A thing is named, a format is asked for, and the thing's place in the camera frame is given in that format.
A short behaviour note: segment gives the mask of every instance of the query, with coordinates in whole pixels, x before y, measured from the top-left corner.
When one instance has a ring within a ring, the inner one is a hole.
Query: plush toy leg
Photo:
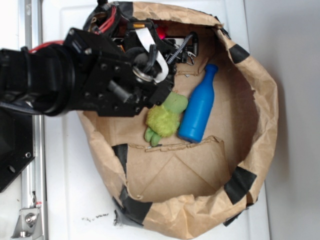
[[[147,129],[145,130],[145,133],[144,133],[144,139],[150,143],[151,142],[151,138],[152,136],[155,134],[155,132],[150,128],[150,127],[147,127]]]
[[[154,133],[151,137],[151,146],[156,147],[159,144],[160,139],[161,136],[159,136],[157,133]]]
[[[144,139],[148,142],[151,143],[152,147],[155,147],[158,145],[161,136],[159,136],[157,133],[155,133],[150,127],[147,127],[144,133]]]

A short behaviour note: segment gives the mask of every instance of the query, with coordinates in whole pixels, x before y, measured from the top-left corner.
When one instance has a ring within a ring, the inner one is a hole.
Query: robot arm
[[[70,29],[64,41],[30,51],[1,50],[0,107],[47,116],[86,110],[132,117],[162,104],[174,87],[176,63],[186,63],[190,52],[198,54],[198,37],[191,33],[176,47],[159,37],[151,20],[120,24],[121,17],[120,9],[108,3],[91,14],[85,30]],[[141,28],[155,43],[148,50],[137,36]],[[161,82],[155,81],[162,72],[158,54],[169,60]]]

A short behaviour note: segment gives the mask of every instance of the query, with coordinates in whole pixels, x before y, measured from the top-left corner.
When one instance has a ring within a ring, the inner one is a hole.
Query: red wire
[[[48,41],[48,42],[42,43],[39,46],[36,46],[35,48],[29,50],[29,53],[33,54],[36,51],[39,51],[40,49],[48,47],[51,44],[64,44],[64,41],[63,40],[57,40],[57,41]]]
[[[105,33],[115,22],[117,13],[117,8],[115,6],[112,7],[110,17],[99,27],[102,33]]]

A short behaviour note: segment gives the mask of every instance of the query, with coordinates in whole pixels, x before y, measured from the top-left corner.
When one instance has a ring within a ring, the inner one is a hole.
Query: metal bracket
[[[10,240],[44,240],[42,209],[21,209],[18,222]]]

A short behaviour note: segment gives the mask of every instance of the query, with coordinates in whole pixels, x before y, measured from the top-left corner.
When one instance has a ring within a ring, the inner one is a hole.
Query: white surface
[[[161,1],[217,15],[231,37],[248,47],[241,0]],[[45,0],[43,41],[64,39],[70,27],[82,28],[96,6],[95,0]],[[159,233],[127,225],[114,226],[114,204],[93,163],[84,130],[75,112],[45,119],[49,236],[60,239],[170,239]],[[199,240],[269,240],[264,188],[259,201],[229,227],[220,225]]]
[[[266,179],[273,240],[320,235],[320,1],[245,1],[250,50],[279,89],[279,135]]]
[[[0,49],[19,48],[18,0],[0,0]],[[21,209],[21,176],[0,193],[0,240],[8,240],[14,233]]]

